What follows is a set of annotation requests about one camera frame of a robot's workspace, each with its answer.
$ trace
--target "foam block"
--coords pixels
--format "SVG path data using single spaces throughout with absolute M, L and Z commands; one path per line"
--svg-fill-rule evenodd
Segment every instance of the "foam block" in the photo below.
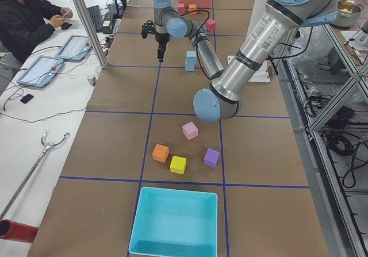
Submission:
M 152 153 L 152 157 L 153 159 L 160 161 L 160 162 L 166 162 L 166 159 L 168 157 L 169 154 L 169 148 L 164 146 L 164 145 L 160 145 L 160 144 L 156 144 L 156 147 Z
M 185 5 L 184 3 L 178 3 L 178 14 L 185 13 Z
M 197 53 L 195 51 L 186 51 L 185 71 L 194 71 L 197 62 Z
M 175 172 L 177 174 L 184 174 L 186 166 L 186 158 L 182 158 L 180 156 L 173 156 L 170 163 L 170 171 Z
M 219 156 L 220 156 L 220 153 L 218 151 L 208 148 L 207 153 L 205 155 L 205 159 L 203 160 L 203 163 L 205 163 L 209 167 L 215 168 L 216 163 L 219 159 Z
M 188 5 L 188 11 L 194 11 L 194 12 L 192 12 L 192 14 L 197 14 L 197 12 L 195 10 L 197 10 L 197 4 L 189 4 Z
M 213 30 L 215 30 L 216 28 L 216 21 L 215 20 L 207 20 L 207 22 L 205 23 L 206 29 L 208 32 L 211 32 Z
M 198 136 L 198 129 L 193 122 L 189 122 L 182 127 L 185 137 L 190 140 Z

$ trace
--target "light blue tray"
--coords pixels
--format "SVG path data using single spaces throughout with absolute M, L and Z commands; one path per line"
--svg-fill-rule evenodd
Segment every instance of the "light blue tray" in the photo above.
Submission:
M 217 194 L 143 187 L 129 252 L 217 257 Z

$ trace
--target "tablet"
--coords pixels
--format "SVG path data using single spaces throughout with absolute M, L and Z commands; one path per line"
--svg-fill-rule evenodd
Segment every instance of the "tablet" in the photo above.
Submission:
M 62 48 L 55 57 L 64 59 L 65 61 L 81 61 L 91 50 L 91 42 L 87 36 L 71 35 L 64 43 Z
M 63 64 L 63 59 L 39 56 L 20 76 L 17 83 L 30 87 L 44 87 L 56 76 Z

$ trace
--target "yellow cube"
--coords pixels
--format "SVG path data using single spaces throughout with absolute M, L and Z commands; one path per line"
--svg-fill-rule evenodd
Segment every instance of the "yellow cube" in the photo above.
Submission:
M 177 174 L 184 174 L 186 165 L 186 158 L 181 158 L 180 156 L 173 156 L 170 163 L 170 171 Z

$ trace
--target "white desk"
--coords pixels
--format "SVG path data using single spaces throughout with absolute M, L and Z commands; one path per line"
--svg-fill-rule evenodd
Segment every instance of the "white desk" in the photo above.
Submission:
M 47 41 L 37 46 L 35 51 L 50 46 L 61 46 L 72 34 L 86 34 L 75 9 L 73 11 L 74 18 L 68 20 L 73 23 L 73 26 L 68 30 L 58 28 Z M 98 37 L 102 40 L 105 35 L 99 33 Z M 46 49 L 31 55 L 23 68 L 27 68 L 39 55 L 55 56 L 58 50 L 59 48 Z M 5 114 L 34 121 L 56 113 L 84 109 L 93 92 L 93 87 L 87 81 L 87 76 L 96 75 L 98 77 L 98 72 L 101 69 L 96 56 L 92 55 L 93 53 L 94 51 L 91 51 L 88 54 L 85 58 L 88 60 L 83 65 L 62 75 L 76 65 L 83 63 L 85 59 L 77 63 L 64 63 L 63 68 L 59 71 L 60 75 L 56 76 L 45 88 L 24 88 L 24 95 L 31 93 L 34 98 L 27 104 L 20 102 L 21 97 L 14 101 L 7 101 Z M 13 82 L 22 73 L 23 71 L 19 72 Z M 1 112 L 3 112 L 3 103 L 16 90 L 17 88 L 14 87 L 1 95 Z M 70 136 L 62 145 L 50 150 L 44 157 L 5 218 L 37 227 L 40 225 L 83 115 L 84 111 L 72 112 L 36 123 L 21 122 L 0 115 L 1 211 L 41 154 L 43 146 L 40 140 L 43 133 L 48 132 L 47 142 L 56 143 L 62 139 L 65 133 L 70 132 Z M 0 240 L 0 257 L 26 256 L 29 249 L 30 244 Z

